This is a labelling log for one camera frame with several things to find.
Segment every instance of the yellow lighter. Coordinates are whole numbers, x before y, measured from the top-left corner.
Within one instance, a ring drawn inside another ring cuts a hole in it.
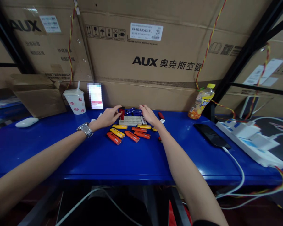
[[[125,136],[125,134],[123,134],[121,131],[118,131],[117,129],[114,129],[114,128],[112,128],[112,129],[110,129],[110,131],[113,133],[113,134],[115,134],[115,135],[117,135],[119,138],[124,138],[124,136]]]
[[[137,125],[137,127],[143,128],[143,129],[151,129],[152,128],[150,125]]]
[[[112,127],[114,127],[115,129],[128,129],[128,126],[126,125],[113,125]]]

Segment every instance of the white computer mouse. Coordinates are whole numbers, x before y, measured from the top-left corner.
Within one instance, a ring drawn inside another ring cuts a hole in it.
[[[27,119],[24,119],[24,120],[16,123],[16,127],[18,127],[18,128],[29,127],[32,124],[35,124],[37,121],[39,121],[39,119],[37,119],[37,118],[27,118]]]

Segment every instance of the yellow bottle cap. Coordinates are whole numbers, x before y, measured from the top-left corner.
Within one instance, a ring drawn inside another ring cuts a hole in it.
[[[212,89],[215,88],[215,86],[216,86],[215,84],[208,84],[207,85],[208,88],[212,88]]]

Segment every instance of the wrist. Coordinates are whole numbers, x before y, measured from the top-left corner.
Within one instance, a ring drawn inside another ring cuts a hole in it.
[[[161,123],[161,121],[155,123],[154,127],[157,129],[157,131],[165,129],[165,126]]]
[[[101,127],[99,126],[99,124],[97,123],[97,121],[93,121],[93,122],[90,122],[88,124],[89,128],[92,130],[92,132],[95,132],[97,130],[99,130]]]

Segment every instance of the red and yellow wire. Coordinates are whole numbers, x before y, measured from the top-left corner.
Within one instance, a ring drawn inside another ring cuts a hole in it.
[[[267,66],[267,64],[268,64],[269,56],[270,56],[270,44],[267,42],[266,45],[267,45],[266,59],[265,59],[264,65],[263,65],[263,71],[262,71],[262,73],[261,73],[261,75],[260,75],[260,78],[259,78],[259,80],[258,80],[256,86],[259,86],[259,84],[260,84],[260,80],[261,80],[261,78],[262,78],[263,75],[264,75],[266,66]],[[248,117],[252,114],[252,110],[253,110],[253,108],[254,108],[255,99],[256,99],[256,96],[258,95],[258,93],[259,93],[259,92],[258,92],[258,90],[257,90],[257,91],[255,92],[255,94],[254,94],[253,99],[252,99],[252,105],[251,105],[251,108],[250,108],[250,110],[249,110],[249,113],[247,114],[247,116],[245,117],[245,119],[248,119]]]
[[[224,6],[225,6],[226,1],[227,1],[227,0],[224,0],[223,6],[222,6],[222,8],[220,9],[219,14],[218,14],[218,16],[217,16],[217,18],[216,18],[216,21],[215,21],[213,30],[212,30],[212,32],[211,32],[210,40],[209,40],[209,42],[208,42],[207,50],[206,50],[206,53],[205,53],[205,56],[204,56],[204,59],[203,59],[201,68],[203,67],[204,62],[205,62],[205,59],[207,58],[208,49],[209,49],[210,44],[211,44],[211,41],[212,41],[212,37],[213,37],[214,31],[215,31],[215,28],[216,28],[217,21],[218,21],[220,15],[221,15],[221,12],[222,12],[222,10],[223,10],[223,8],[224,8]],[[197,73],[197,77],[196,77],[196,86],[197,86],[197,89],[198,89],[198,90],[199,90],[199,86],[198,86],[198,76],[199,76],[199,73],[201,72],[201,68],[199,69],[199,71],[198,71],[198,73]]]
[[[213,100],[211,100],[212,102],[214,102],[215,104],[217,104],[217,105],[219,105],[219,106],[221,106],[221,107],[224,107],[224,108],[226,108],[226,109],[228,109],[228,110],[230,110],[232,113],[233,113],[233,119],[235,119],[236,118],[236,113],[234,112],[234,110],[233,109],[230,109],[230,108],[227,108],[227,107],[225,107],[225,106],[223,106],[223,105],[221,105],[221,104],[218,104],[217,102],[215,102],[215,101],[213,101]]]
[[[275,168],[276,168],[276,169],[279,171],[279,173],[281,174],[281,177],[282,177],[282,184],[279,185],[279,186],[277,186],[277,187],[274,188],[274,189],[264,189],[264,190],[262,190],[262,191],[251,192],[250,195],[264,194],[264,193],[267,193],[267,192],[276,191],[276,190],[279,190],[279,189],[283,188],[283,171],[282,171],[279,167],[277,167],[277,166],[275,166]],[[247,197],[247,196],[231,196],[231,197],[233,197],[233,198],[245,198],[245,197]]]
[[[73,19],[75,17],[75,11],[76,11],[77,7],[78,7],[78,5],[76,4],[74,9],[73,9],[73,12],[72,12],[71,23],[70,23],[70,37],[69,37],[69,43],[68,43],[67,50],[68,50],[68,57],[69,57],[69,63],[70,63],[71,76],[70,76],[69,84],[68,84],[66,89],[68,89],[68,87],[71,85],[71,82],[72,82],[72,79],[73,79],[72,60],[71,60],[71,57],[70,57],[70,44],[71,44],[71,37],[72,37],[72,30],[73,30]]]

